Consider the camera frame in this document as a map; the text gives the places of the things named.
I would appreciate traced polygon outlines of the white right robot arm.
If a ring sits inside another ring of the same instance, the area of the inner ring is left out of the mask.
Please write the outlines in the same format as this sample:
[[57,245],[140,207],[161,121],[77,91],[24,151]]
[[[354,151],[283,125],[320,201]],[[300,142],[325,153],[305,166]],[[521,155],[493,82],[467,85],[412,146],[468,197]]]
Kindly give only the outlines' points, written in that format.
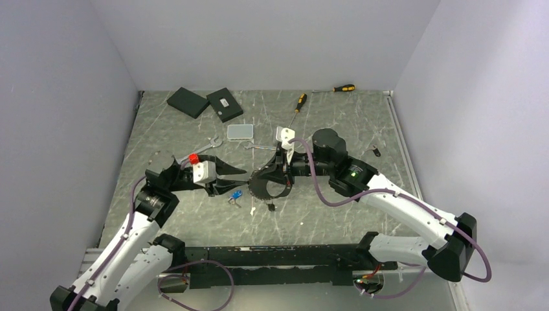
[[335,130],[317,130],[312,143],[298,139],[289,128],[278,128],[275,154],[249,179],[249,191],[259,200],[272,200],[268,183],[284,186],[279,197],[291,192],[296,177],[320,176],[341,196],[343,204],[357,202],[375,207],[417,233],[417,237],[365,234],[357,250],[357,261],[365,269],[379,263],[399,261],[426,266],[446,281],[459,282],[476,242],[477,220],[468,213],[456,216],[425,203],[391,182],[371,165],[348,154],[346,141]]

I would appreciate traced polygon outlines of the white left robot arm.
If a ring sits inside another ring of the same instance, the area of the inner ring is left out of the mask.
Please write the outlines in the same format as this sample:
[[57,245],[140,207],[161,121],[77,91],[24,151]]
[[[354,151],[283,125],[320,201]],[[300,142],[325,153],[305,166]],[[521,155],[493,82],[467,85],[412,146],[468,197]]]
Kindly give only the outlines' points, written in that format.
[[53,310],[123,310],[156,276],[191,265],[185,243],[158,231],[179,204],[177,191],[205,190],[219,196],[243,185],[226,175],[244,174],[213,155],[192,154],[182,163],[172,155],[150,160],[139,192],[132,189],[129,213],[120,229],[73,284],[50,296]]

